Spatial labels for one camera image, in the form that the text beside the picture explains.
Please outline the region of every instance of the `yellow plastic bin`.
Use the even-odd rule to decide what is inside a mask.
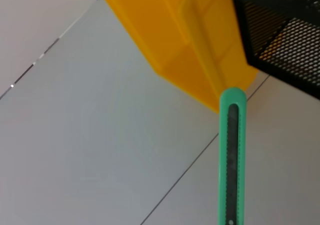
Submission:
[[[232,0],[106,1],[155,72],[214,111],[225,89],[255,79]]]

